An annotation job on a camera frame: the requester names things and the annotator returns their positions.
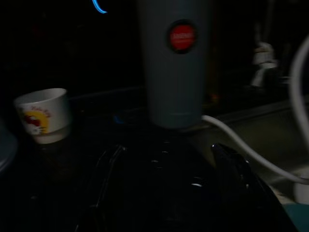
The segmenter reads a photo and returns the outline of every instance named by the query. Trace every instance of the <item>sink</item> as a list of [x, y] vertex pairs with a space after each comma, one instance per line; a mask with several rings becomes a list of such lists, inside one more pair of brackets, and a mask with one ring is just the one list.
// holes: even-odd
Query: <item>sink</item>
[[[296, 124], [289, 101], [219, 116], [256, 152], [277, 166], [295, 174], [309, 169], [309, 155]], [[213, 143], [227, 145], [249, 161], [252, 169], [270, 186], [294, 200], [294, 183], [270, 171], [245, 154], [223, 131], [205, 124], [205, 129], [190, 138], [205, 159], [215, 166]]]

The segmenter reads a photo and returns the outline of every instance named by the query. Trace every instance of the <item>white cup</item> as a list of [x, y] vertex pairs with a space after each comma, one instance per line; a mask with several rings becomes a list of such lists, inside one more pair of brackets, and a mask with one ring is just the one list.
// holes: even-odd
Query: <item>white cup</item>
[[37, 143], [50, 144], [69, 135], [72, 117], [66, 93], [63, 88], [50, 88], [15, 99], [21, 121]]

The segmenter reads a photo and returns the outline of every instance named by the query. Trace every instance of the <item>blue light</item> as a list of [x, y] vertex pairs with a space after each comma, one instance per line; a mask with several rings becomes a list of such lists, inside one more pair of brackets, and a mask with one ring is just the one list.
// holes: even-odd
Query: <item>blue light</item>
[[94, 4], [94, 6], [95, 6], [95, 8], [96, 8], [97, 11], [99, 11], [99, 12], [102, 13], [102, 14], [107, 13], [107, 11], [104, 11], [104, 10], [101, 9], [101, 7], [98, 5], [97, 0], [92, 0], [92, 2], [93, 2], [93, 4]]

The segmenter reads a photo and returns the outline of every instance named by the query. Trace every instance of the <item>red label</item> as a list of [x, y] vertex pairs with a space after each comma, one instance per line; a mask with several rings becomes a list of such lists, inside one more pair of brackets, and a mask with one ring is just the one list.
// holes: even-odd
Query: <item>red label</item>
[[191, 25], [177, 25], [170, 31], [170, 44], [176, 51], [189, 49], [195, 40], [195, 29]]

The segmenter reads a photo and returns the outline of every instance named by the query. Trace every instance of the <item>gray thermos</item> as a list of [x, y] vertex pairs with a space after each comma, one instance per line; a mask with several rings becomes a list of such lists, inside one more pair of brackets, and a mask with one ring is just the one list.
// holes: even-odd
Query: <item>gray thermos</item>
[[138, 0], [151, 120], [164, 128], [201, 120], [209, 0]]

